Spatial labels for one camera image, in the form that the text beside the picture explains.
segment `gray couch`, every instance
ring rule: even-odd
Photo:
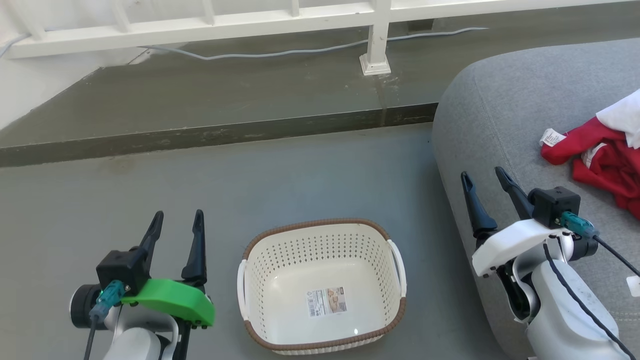
[[[495,177],[504,167],[530,189],[564,186],[582,197],[580,215],[602,238],[640,266],[640,221],[615,206],[611,194],[571,180],[571,166],[552,166],[540,156],[547,128],[573,129],[640,88],[640,38],[545,47],[479,61],[463,70],[443,95],[433,124],[433,146],[469,260],[474,251],[460,172],[474,178],[478,195],[500,227],[518,220]],[[632,273],[600,247],[572,263],[620,328],[621,340],[640,356],[640,299],[632,298]],[[476,279],[489,323],[514,360],[532,356],[524,327],[513,321],[496,276]]]

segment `teal connector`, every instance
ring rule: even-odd
[[[101,323],[109,314],[109,310],[119,303],[124,297],[124,284],[120,280],[114,280],[100,293],[95,306],[89,311],[89,318],[97,316],[97,323]]]
[[[600,231],[593,227],[593,224],[574,213],[565,211],[560,218],[560,226],[573,231],[583,238],[590,239],[596,235],[600,235]]]

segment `white cable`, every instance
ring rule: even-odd
[[[448,31],[448,32],[443,32],[443,33],[413,34],[413,35],[405,35],[405,36],[402,36],[402,37],[388,38],[387,41],[406,40],[406,39],[410,39],[410,38],[421,38],[421,37],[439,37],[439,36],[446,36],[446,35],[456,35],[456,34],[464,33],[466,31],[485,30],[485,29],[488,29],[488,28],[465,28],[465,29],[460,29],[460,30],[456,30],[456,31]],[[216,55],[216,56],[202,56],[202,55],[190,53],[190,52],[185,51],[185,50],[172,49],[170,47],[163,47],[163,46],[156,46],[156,45],[139,46],[139,47],[143,47],[145,49],[170,51],[172,53],[183,54],[183,55],[191,56],[191,57],[196,58],[196,59],[207,60],[208,61],[208,60],[219,60],[219,59],[227,59],[227,58],[272,58],[274,56],[282,56],[282,55],[289,55],[289,54],[325,53],[327,51],[346,49],[347,47],[358,46],[358,45],[366,44],[366,43],[368,43],[368,40],[361,40],[361,41],[352,42],[350,44],[325,47],[324,49],[287,50],[287,51],[281,51],[279,53],[269,53],[269,54],[224,54],[224,55]]]
[[[0,49],[0,58],[2,57],[2,55],[4,55],[9,48],[11,47],[11,45],[17,43],[18,41],[23,41],[24,39],[30,37],[31,34],[22,34],[20,36],[18,36],[17,38],[14,38],[13,40],[9,40],[8,43],[6,43],[4,46],[2,46],[2,49]]]

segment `barcode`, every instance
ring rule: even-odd
[[[309,304],[309,316],[318,316],[318,312],[316,311],[316,302],[314,302],[314,299],[309,298],[307,299],[307,302]]]

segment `red clothing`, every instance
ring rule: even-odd
[[[590,154],[593,147],[598,148]],[[627,145],[624,132],[609,129],[594,117],[554,146],[543,144],[541,151],[553,165],[582,153],[583,158],[573,160],[573,179],[613,193],[619,207],[640,219],[640,149]]]

